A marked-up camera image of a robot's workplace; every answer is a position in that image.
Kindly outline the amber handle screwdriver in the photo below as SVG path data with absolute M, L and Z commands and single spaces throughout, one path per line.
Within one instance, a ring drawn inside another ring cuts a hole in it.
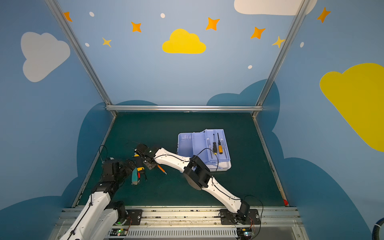
M 221 144 L 221 140 L 220 140 L 220 137 L 219 137 L 219 134 L 217 134 L 217 136 L 218 136 L 218 146 L 219 146 L 219 154 L 221 155 L 221 154 L 223 154 L 224 152 L 223 152 L 223 147 L 222 147 L 222 144 Z

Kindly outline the black yellow screwdriver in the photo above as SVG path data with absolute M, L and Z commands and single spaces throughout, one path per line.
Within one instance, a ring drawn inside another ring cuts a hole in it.
M 217 155 L 218 148 L 217 148 L 217 143 L 216 143 L 216 136 L 213 134 L 213 152 L 215 155 Z

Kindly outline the white purple tool box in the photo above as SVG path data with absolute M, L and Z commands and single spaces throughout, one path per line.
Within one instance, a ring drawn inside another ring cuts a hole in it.
M 218 152 L 217 155 L 213 152 L 213 134 L 216 136 Z M 218 136 L 223 147 L 223 154 L 219 154 Z M 210 161 L 208 153 L 207 138 L 210 138 L 213 152 L 213 160 Z M 177 153 L 183 157 L 198 156 L 203 163 L 212 172 L 226 172 L 232 167 L 230 153 L 227 146 L 227 139 L 223 129 L 206 129 L 199 133 L 180 133 L 178 135 Z

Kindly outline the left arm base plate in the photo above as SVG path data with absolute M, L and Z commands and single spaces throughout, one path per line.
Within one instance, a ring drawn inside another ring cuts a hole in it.
M 115 226 L 139 226 L 142 219 L 143 210 L 126 210 L 126 218 L 116 222 Z

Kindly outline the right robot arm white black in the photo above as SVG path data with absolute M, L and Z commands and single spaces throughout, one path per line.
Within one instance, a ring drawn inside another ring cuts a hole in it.
M 191 187 L 220 201 L 231 214 L 233 223 L 244 225 L 248 220 L 250 205 L 225 189 L 198 156 L 182 157 L 164 148 L 151 149 L 144 144 L 137 145 L 135 154 L 148 164 L 166 165 L 182 172 Z

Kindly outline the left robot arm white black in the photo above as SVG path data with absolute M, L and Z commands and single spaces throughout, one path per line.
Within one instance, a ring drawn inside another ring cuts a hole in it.
M 136 165 L 130 160 L 109 158 L 102 168 L 102 176 L 92 189 L 86 206 L 62 240 L 103 240 L 114 224 L 127 221 L 124 202 L 112 202 L 112 199 Z

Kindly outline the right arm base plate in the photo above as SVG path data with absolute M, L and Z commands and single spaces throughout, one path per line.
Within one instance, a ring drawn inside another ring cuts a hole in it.
M 248 210 L 247 214 L 235 214 L 226 209 L 219 212 L 222 225 L 260 225 L 261 217 L 257 209 Z

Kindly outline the orange pencil tool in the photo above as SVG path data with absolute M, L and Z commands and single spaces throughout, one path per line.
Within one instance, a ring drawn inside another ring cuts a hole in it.
M 160 165 L 157 165 L 157 167 L 165 174 L 167 175 L 167 172 L 160 166 Z

